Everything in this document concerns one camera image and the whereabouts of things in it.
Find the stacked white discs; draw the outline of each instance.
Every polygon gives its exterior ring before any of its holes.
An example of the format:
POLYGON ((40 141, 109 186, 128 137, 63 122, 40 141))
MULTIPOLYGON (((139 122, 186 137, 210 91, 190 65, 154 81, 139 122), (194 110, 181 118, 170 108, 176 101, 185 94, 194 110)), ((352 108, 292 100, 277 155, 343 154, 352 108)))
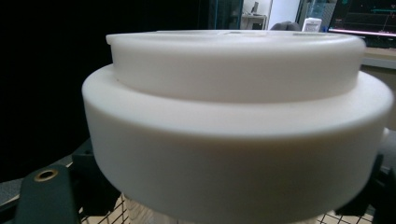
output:
POLYGON ((83 96, 94 155, 128 197, 202 223, 281 223, 351 200, 392 96, 349 35, 108 35, 83 96))

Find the metal grid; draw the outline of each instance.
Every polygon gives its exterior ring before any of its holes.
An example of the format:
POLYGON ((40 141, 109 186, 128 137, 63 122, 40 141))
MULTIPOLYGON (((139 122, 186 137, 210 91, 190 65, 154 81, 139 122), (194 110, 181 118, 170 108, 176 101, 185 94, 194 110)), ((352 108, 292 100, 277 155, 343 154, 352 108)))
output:
MULTIPOLYGON (((81 215, 83 216, 81 224, 131 224, 125 198, 122 195, 117 200, 114 210, 105 217, 86 217, 82 212, 81 215)), ((347 217, 329 212, 318 216, 315 224, 371 224, 372 221, 373 217, 368 214, 363 217, 347 217)))

